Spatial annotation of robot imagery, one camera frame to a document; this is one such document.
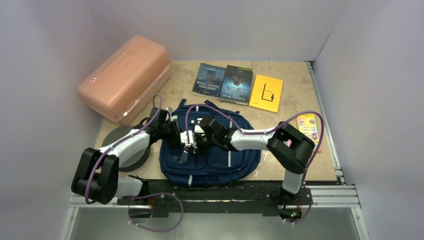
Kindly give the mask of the pink highlighter marker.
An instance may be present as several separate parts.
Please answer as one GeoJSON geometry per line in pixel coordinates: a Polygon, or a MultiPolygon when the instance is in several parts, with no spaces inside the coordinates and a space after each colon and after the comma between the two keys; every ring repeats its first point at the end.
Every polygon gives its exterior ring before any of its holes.
{"type": "Polygon", "coordinates": [[[287,141],[285,142],[285,144],[286,144],[288,147],[290,147],[290,146],[291,146],[291,144],[292,144],[292,141],[289,139],[289,140],[287,140],[287,141]]]}

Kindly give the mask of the navy blue student backpack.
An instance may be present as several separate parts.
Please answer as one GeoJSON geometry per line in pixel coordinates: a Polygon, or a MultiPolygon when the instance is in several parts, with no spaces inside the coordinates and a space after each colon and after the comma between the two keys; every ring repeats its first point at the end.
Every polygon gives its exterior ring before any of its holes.
{"type": "MultiPolygon", "coordinates": [[[[195,121],[212,115],[221,125],[228,128],[236,126],[251,130],[252,125],[239,111],[218,108],[206,100],[204,106],[187,105],[182,99],[171,113],[181,130],[194,130],[195,121]]],[[[188,187],[207,187],[226,185],[238,181],[252,173],[260,163],[260,150],[224,151],[217,146],[205,153],[189,154],[180,143],[170,145],[163,141],[159,153],[161,172],[175,185],[188,187]]]]}

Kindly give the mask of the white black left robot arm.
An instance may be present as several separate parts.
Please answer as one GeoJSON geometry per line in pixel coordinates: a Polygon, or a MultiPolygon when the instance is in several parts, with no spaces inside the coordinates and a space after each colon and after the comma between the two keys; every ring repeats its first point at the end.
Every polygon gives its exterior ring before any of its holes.
{"type": "Polygon", "coordinates": [[[130,197],[138,205],[149,199],[147,181],[136,177],[120,177],[122,164],[161,140],[180,144],[181,128],[176,118],[162,108],[154,107],[147,123],[139,123],[124,136],[99,149],[82,152],[71,191],[85,197],[87,204],[107,204],[115,197],[130,197]]]}

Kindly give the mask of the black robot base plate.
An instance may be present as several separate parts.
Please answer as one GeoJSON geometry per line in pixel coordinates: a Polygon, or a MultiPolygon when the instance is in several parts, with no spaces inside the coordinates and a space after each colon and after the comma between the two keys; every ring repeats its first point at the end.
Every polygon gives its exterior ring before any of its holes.
{"type": "Polygon", "coordinates": [[[282,193],[282,181],[241,180],[223,186],[177,186],[168,180],[148,181],[147,199],[118,197],[119,206],[145,207],[154,218],[170,213],[261,214],[281,217],[288,222],[299,220],[313,204],[310,189],[301,187],[291,198],[282,193]]]}

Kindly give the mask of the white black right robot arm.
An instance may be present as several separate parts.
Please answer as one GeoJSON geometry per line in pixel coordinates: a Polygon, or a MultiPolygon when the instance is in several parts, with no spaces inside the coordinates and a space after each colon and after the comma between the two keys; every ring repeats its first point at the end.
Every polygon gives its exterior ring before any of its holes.
{"type": "Polygon", "coordinates": [[[300,198],[307,165],[313,155],[315,143],[289,123],[281,122],[276,128],[255,129],[227,128],[214,117],[200,120],[201,131],[181,132],[180,140],[185,148],[198,153],[212,147],[226,152],[261,150],[272,153],[284,167],[285,174],[280,196],[288,204],[300,198]]]}

